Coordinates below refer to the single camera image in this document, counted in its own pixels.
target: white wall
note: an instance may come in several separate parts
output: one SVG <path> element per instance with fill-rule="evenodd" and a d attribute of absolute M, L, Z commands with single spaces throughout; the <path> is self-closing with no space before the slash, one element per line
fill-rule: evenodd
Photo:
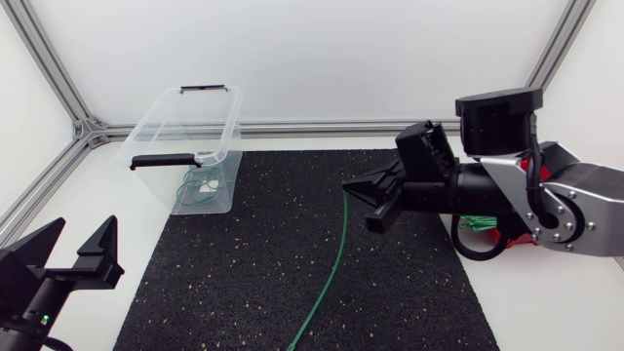
<path fill-rule="evenodd" d="M 0 9 L 0 215 L 71 142 L 71 121 Z"/>
<path fill-rule="evenodd" d="M 244 120 L 454 119 L 521 87 L 567 0 L 37 0 L 92 112 L 135 123 L 172 87 L 243 88 Z"/>
<path fill-rule="evenodd" d="M 599 0 L 538 110 L 541 140 L 624 170 L 624 1 Z"/>

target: clear plastic container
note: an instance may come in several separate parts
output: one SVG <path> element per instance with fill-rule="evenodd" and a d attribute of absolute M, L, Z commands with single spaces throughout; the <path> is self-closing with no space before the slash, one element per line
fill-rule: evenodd
<path fill-rule="evenodd" d="M 152 104 L 115 155 L 172 215 L 230 211 L 242 158 L 236 87 L 169 89 Z"/>

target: green cable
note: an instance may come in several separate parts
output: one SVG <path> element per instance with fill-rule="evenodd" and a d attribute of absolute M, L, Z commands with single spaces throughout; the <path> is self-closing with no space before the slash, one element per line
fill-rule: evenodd
<path fill-rule="evenodd" d="M 175 193 L 177 200 L 182 205 L 201 205 L 208 201 L 214 200 L 216 196 L 218 195 L 217 190 L 223 188 L 223 186 L 217 186 L 217 187 L 210 186 L 210 182 L 212 180 L 215 180 L 215 174 L 218 176 L 217 172 L 219 170 L 220 170 L 219 166 L 208 167 L 208 168 L 197 168 L 195 166 L 190 166 L 188 168 L 188 171 L 182 177 L 182 185 L 177 189 L 177 192 Z M 191 201 L 191 202 L 182 201 L 182 197 L 183 197 L 182 195 L 185 193 L 186 189 L 201 188 L 204 185 L 208 186 L 212 190 L 212 192 L 209 192 L 204 198 L 197 200 L 197 201 Z"/>
<path fill-rule="evenodd" d="M 496 217 L 480 215 L 463 215 L 461 219 L 468 222 L 459 224 L 460 228 L 470 227 L 473 231 L 488 230 L 496 227 Z"/>
<path fill-rule="evenodd" d="M 319 305 L 321 304 L 323 297 L 325 297 L 325 293 L 327 292 L 328 288 L 330 287 L 330 284 L 332 283 L 333 275 L 335 274 L 335 271 L 338 269 L 338 264 L 340 263 L 340 258 L 342 257 L 342 248 L 344 248 L 344 240 L 347 236 L 347 215 L 349 213 L 349 209 L 347 207 L 347 193 L 344 190 L 342 191 L 342 199 L 344 202 L 344 221 L 342 223 L 342 240 L 340 241 L 340 248 L 338 249 L 338 256 L 335 258 L 335 263 L 333 264 L 333 267 L 331 268 L 331 274 L 327 282 L 325 283 L 325 287 L 321 291 L 319 298 L 316 299 L 316 302 L 314 303 L 312 310 L 308 314 L 308 317 L 303 322 L 303 325 L 301 326 L 301 328 L 299 328 L 299 332 L 296 334 L 296 336 L 294 337 L 294 340 L 289 345 L 288 351 L 293 351 L 296 344 L 299 342 L 299 339 L 303 335 L 303 332 L 305 332 L 305 329 L 308 327 L 308 323 L 310 323 L 310 320 L 312 320 L 312 317 L 314 317 L 314 313 L 319 308 Z"/>

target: black rubber mat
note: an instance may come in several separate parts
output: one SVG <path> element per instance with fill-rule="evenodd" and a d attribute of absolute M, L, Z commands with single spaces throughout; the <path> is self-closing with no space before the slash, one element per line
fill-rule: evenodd
<path fill-rule="evenodd" d="M 340 183 L 393 150 L 245 153 L 228 214 L 171 216 L 116 350 L 286 350 L 329 277 Z M 440 219 L 369 233 L 349 199 L 343 257 L 297 350 L 497 350 Z"/>

